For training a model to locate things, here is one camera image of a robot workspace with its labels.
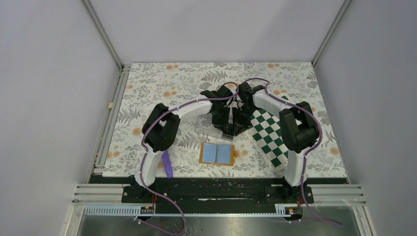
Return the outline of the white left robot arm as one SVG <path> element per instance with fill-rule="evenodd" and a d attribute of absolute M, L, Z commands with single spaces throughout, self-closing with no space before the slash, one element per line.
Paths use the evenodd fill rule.
<path fill-rule="evenodd" d="M 179 125 L 194 117 L 211 114 L 214 128 L 226 136 L 233 136 L 233 125 L 229 123 L 230 108 L 227 106 L 238 94 L 222 85 L 218 90 L 205 90 L 197 98 L 174 107 L 157 104 L 142 128 L 141 145 L 145 155 L 140 161 L 138 173 L 134 175 L 139 183 L 134 189 L 134 196 L 140 202 L 147 202 L 152 197 L 157 165 L 164 151 L 173 145 Z"/>

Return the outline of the clear acrylic card box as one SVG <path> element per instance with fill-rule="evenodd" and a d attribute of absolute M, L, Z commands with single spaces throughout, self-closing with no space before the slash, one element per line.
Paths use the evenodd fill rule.
<path fill-rule="evenodd" d="M 232 142 L 234 140 L 234 136 L 227 135 L 214 127 L 211 114 L 204 114 L 197 117 L 195 132 L 207 136 L 209 139 L 218 139 L 225 142 Z"/>

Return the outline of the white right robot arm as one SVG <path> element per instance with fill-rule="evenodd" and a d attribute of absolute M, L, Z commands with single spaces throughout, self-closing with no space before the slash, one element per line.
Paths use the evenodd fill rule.
<path fill-rule="evenodd" d="M 288 185 L 282 189 L 284 200 L 293 203 L 301 197 L 300 185 L 304 183 L 306 155 L 322 138 L 320 125 L 312 115 L 307 102 L 298 104 L 278 98 L 265 86 L 251 87 L 248 82 L 238 85 L 238 97 L 242 105 L 233 108 L 233 123 L 236 133 L 252 126 L 251 116 L 263 109 L 279 118 L 281 138 L 288 149 L 288 164 L 284 179 Z"/>

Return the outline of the orange leather card holder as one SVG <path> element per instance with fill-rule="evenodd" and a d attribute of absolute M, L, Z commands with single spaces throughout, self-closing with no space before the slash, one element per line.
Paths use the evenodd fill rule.
<path fill-rule="evenodd" d="M 199 163 L 233 166 L 235 156 L 235 146 L 232 144 L 201 143 Z"/>

